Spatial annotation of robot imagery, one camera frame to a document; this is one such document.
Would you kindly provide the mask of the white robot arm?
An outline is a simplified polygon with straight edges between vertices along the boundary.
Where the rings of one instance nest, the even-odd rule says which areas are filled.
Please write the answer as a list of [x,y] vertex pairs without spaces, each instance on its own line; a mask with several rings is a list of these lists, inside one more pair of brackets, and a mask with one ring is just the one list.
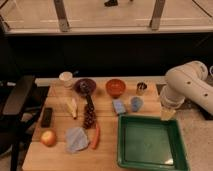
[[160,92],[162,105],[178,109],[189,99],[196,103],[206,120],[213,120],[213,86],[206,82],[208,68],[200,61],[191,61],[169,69],[166,85]]

